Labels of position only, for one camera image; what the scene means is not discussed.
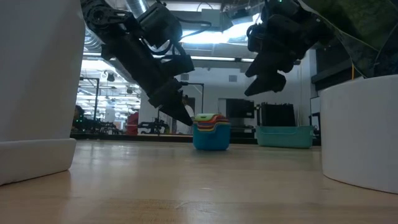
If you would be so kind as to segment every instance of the wooden floor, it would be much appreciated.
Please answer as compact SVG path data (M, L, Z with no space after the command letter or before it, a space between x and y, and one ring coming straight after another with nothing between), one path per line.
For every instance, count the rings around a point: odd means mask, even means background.
M398 223L398 195L322 175L320 150L78 142L72 168L0 187L0 223Z

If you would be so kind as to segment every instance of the person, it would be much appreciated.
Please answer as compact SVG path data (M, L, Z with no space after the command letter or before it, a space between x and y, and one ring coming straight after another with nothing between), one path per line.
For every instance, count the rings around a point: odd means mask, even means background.
M73 115L72 131L82 131L83 130L83 118L85 111L81 106L75 106L75 114Z
M188 96L187 95L182 97L182 103L184 104L185 109L189 114L189 117L191 117L191 119L193 119L195 116L195 113L193 112L192 107L190 107L188 105ZM182 123L181 121L177 121L177 134L192 134L192 129L191 129L191 127Z

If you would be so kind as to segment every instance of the white wall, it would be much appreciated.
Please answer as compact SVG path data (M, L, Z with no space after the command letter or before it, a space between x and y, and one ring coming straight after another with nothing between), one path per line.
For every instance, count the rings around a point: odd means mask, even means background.
M189 73L189 82L205 84L204 113L218 113L219 98L254 100L255 104L261 102L291 103L295 107L296 115L298 110L301 111L302 124L308 125L310 123L308 119L310 98L317 94L311 84L311 76L314 74L316 74L316 55L314 50L309 50L301 65L295 66L291 72L286 74L286 86L279 93L267 92L251 97L245 96L244 91L254 78L246 77L237 68L196 68L195 71ZM229 75L237 75L238 81L236 83L229 82ZM189 97L195 97L195 113L200 113L201 93L193 86L183 86L182 90ZM148 97L142 94L139 122L152 121L152 118L157 116L157 110L147 100ZM250 125L256 124L255 119L246 121Z

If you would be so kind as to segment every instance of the teal tray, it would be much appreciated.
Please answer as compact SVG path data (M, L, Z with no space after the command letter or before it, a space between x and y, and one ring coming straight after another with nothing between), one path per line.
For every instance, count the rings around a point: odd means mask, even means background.
M256 136L260 146L308 149L312 146L313 126L257 126Z

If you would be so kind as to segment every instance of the black monitor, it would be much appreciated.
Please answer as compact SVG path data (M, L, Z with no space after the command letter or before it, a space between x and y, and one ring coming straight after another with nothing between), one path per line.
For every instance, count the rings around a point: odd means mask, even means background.
M254 102L243 99L226 99L227 118L254 118Z

